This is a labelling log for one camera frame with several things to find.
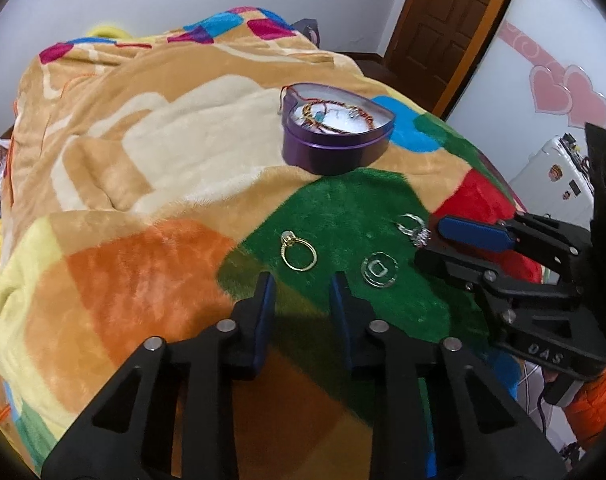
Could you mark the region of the purple heart-shaped tin box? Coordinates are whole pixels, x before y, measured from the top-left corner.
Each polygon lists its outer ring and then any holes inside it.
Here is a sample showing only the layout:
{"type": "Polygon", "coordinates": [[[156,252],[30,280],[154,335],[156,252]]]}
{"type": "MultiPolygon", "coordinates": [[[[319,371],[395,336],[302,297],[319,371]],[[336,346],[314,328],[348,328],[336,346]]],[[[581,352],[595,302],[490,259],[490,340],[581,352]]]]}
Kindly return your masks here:
{"type": "Polygon", "coordinates": [[[317,176],[371,165],[387,150],[395,122],[365,96],[313,82],[283,87],[279,113],[283,160],[317,176]]]}

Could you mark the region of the white wardrobe with hearts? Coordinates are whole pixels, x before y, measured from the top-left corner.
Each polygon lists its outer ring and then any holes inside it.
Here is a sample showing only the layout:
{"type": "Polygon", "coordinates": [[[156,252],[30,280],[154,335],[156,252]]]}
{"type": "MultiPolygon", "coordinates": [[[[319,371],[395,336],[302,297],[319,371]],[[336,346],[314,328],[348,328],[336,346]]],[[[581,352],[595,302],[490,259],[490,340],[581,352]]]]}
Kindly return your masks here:
{"type": "Polygon", "coordinates": [[[555,136],[606,127],[606,19],[594,0],[511,0],[448,124],[506,180],[555,136]]]}

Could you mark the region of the colourful patchwork fleece blanket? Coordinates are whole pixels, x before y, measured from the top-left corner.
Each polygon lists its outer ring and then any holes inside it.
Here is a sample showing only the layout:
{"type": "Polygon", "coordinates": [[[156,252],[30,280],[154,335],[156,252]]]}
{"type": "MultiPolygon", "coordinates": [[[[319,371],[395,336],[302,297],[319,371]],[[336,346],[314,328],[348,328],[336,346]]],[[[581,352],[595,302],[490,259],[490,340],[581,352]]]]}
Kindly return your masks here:
{"type": "Polygon", "coordinates": [[[146,338],[198,335],[262,271],[276,318],[259,377],[233,392],[242,478],[367,477],[371,429],[329,320],[332,273],[411,336],[484,346],[470,298],[422,278],[395,225],[509,219],[507,186],[439,118],[278,15],[237,8],[153,37],[58,42],[26,66],[15,109],[0,395],[31,469],[146,338]],[[280,92],[298,82],[388,105],[401,130],[342,176],[290,166],[280,92]]]}

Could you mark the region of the brown wooden door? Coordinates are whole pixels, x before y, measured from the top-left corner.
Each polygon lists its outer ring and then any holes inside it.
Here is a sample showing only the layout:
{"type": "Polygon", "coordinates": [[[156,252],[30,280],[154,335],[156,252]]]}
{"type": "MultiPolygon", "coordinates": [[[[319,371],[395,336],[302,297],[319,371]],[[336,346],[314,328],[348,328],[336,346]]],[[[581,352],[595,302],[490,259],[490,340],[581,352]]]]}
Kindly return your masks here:
{"type": "Polygon", "coordinates": [[[509,0],[405,0],[383,57],[399,91],[443,118],[508,4],[509,0]]]}

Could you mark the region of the grey purple bag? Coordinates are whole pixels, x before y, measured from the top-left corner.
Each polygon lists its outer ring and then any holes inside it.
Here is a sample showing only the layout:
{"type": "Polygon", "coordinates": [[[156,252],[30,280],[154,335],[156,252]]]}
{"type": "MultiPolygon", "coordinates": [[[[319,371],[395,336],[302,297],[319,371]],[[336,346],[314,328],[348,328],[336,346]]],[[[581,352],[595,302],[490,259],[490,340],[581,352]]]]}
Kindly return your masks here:
{"type": "Polygon", "coordinates": [[[302,34],[307,40],[309,40],[315,47],[320,45],[320,32],[318,28],[318,22],[315,18],[301,18],[291,24],[291,26],[300,34],[302,34]]]}

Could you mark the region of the yellow curved pillow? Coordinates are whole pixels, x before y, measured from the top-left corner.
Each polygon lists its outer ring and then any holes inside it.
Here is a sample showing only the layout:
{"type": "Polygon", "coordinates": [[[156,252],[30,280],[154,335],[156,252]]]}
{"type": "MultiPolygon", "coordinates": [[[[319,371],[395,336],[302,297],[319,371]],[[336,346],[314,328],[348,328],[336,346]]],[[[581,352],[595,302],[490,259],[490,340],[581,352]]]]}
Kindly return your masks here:
{"type": "Polygon", "coordinates": [[[129,32],[125,32],[124,29],[110,24],[96,25],[86,33],[86,36],[116,41],[132,38],[132,35],[129,32]]]}

